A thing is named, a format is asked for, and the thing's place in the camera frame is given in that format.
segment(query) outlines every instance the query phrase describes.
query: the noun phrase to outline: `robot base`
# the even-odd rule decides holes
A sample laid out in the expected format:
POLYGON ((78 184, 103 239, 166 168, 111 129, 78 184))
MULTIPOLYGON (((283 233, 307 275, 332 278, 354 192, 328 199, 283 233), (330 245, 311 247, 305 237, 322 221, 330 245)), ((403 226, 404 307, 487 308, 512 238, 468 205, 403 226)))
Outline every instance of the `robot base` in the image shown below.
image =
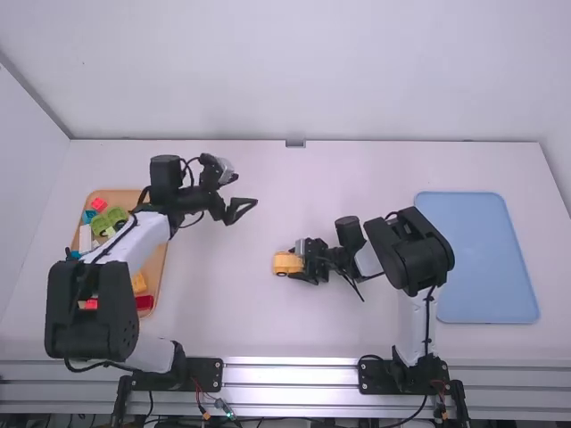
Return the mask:
POLYGON ((220 358, 184 359, 181 376, 135 372, 132 391, 196 391, 199 384, 204 392, 219 392, 222 388, 224 361, 220 358))
POLYGON ((406 367, 395 356, 393 359, 361 360, 359 392, 364 395, 436 395, 448 393, 450 382, 448 365, 432 354, 419 358, 413 367, 406 367))

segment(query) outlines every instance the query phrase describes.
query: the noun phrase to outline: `aluminum rail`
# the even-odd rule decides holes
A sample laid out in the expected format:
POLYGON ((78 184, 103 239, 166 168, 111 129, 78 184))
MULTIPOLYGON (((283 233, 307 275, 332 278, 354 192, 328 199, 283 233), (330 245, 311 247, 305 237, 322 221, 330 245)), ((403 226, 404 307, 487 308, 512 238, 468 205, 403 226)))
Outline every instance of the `aluminum rail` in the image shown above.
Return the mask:
MULTIPOLYGON (((220 394, 238 416, 395 418, 412 414, 422 397, 364 396, 356 359, 224 358, 220 394)), ((571 420, 571 361, 448 360, 465 384, 473 419, 571 420)), ((109 414, 123 372, 69 372, 46 358, 0 361, 0 412, 109 414)), ((156 415, 198 416, 194 394, 155 392, 156 415)), ((432 416, 432 400, 419 418, 432 416)), ((128 413, 148 411, 147 392, 133 392, 128 413)), ((218 410, 211 408, 214 415, 218 410)))

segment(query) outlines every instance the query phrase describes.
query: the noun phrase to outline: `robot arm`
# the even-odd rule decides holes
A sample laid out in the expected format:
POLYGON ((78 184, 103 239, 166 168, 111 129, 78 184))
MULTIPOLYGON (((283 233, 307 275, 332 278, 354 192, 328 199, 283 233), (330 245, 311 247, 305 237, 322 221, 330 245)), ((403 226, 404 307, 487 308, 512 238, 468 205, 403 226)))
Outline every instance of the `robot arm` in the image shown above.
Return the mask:
POLYGON ((47 285, 45 348, 52 358, 99 359, 99 365, 121 363, 153 373, 168 373, 184 359, 182 347, 165 339, 139 334, 131 276, 144 265, 157 245, 181 228, 186 214, 209 211, 227 226, 257 204, 255 199, 232 198, 226 206, 218 190, 238 179, 225 159, 203 153, 198 185, 188 163, 173 155, 151 159, 151 185, 131 211, 121 230, 80 260, 55 263, 47 285), (185 171, 192 184, 182 187, 185 171), (143 203, 149 193, 150 201, 143 203), (78 302, 97 296, 96 309, 80 309, 78 302))
POLYGON ((394 357, 405 367, 412 367, 425 354, 436 356, 436 297, 454 267, 454 253, 448 241, 415 207, 392 214, 395 216, 390 219, 374 218, 364 223, 368 240, 354 216, 335 222, 340 247, 329 248, 319 238, 298 240, 290 252, 302 263, 287 275, 317 285, 327 282, 329 271, 334 270, 359 296, 357 284, 386 275, 393 287, 401 291, 394 357), (426 346, 427 326, 430 340, 426 346))

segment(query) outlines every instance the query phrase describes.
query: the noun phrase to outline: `red block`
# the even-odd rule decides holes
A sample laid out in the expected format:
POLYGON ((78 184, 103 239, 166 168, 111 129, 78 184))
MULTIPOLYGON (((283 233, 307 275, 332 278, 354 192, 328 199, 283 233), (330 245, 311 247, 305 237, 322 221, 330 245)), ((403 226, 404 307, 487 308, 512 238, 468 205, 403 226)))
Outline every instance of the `red block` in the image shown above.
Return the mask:
POLYGON ((97 212, 101 212, 103 210, 105 210, 107 208, 107 202, 104 201, 101 198, 95 198, 93 199, 93 201, 91 202, 91 206, 93 207, 93 209, 97 212))
POLYGON ((151 295, 138 296, 135 298, 137 303, 137 310, 148 310, 152 309, 154 305, 154 297, 151 295))
POLYGON ((87 299, 85 309, 97 310, 97 299, 87 299))

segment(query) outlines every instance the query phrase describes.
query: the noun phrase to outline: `light blue tray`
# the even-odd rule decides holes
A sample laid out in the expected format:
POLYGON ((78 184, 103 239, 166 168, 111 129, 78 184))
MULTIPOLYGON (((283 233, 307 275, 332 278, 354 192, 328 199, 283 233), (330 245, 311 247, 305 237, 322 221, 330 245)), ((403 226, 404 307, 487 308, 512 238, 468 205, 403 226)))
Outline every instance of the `light blue tray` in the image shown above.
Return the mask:
POLYGON ((501 196, 422 192, 415 205, 446 237, 456 256, 438 300, 438 319, 473 324, 537 321, 534 289, 501 196))

